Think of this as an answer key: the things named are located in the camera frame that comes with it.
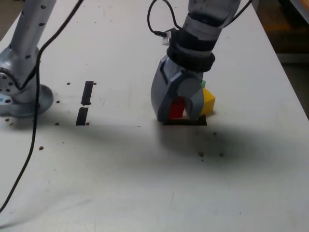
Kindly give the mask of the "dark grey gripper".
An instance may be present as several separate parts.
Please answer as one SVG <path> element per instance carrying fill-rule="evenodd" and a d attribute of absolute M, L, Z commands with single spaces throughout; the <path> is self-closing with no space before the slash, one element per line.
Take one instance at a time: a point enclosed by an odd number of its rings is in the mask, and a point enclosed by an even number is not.
<path fill-rule="evenodd" d="M 187 78 L 181 82 L 181 72 L 193 78 Z M 203 73 L 185 69 L 169 57 L 163 57 L 151 87 L 151 102 L 157 120 L 168 119 L 171 104 L 177 97 L 177 88 L 178 96 L 184 99 L 189 120 L 197 120 L 204 105 L 202 81 Z"/>

